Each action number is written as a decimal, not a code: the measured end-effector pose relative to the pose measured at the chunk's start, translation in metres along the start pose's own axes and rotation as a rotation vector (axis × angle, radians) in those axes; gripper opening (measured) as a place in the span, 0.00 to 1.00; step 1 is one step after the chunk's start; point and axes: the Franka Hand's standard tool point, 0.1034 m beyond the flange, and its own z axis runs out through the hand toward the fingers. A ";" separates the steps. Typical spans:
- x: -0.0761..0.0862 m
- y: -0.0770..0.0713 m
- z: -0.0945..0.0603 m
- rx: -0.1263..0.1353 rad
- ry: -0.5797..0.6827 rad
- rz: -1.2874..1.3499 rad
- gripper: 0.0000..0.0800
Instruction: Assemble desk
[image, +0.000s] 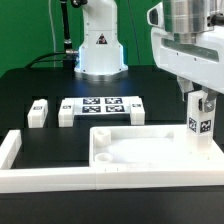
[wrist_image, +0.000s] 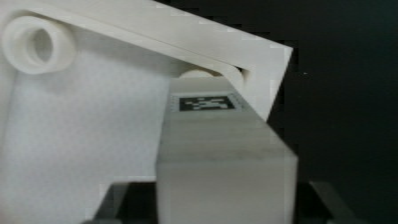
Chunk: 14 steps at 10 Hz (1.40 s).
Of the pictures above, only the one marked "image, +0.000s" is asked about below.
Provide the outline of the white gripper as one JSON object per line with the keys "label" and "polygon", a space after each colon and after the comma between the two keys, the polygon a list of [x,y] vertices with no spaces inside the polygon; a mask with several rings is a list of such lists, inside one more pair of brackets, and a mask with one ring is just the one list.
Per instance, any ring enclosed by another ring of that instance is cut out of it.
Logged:
{"label": "white gripper", "polygon": [[212,112],[224,94],[224,2],[160,2],[147,22],[156,65],[178,76],[184,102],[192,82],[204,86],[200,110]]}

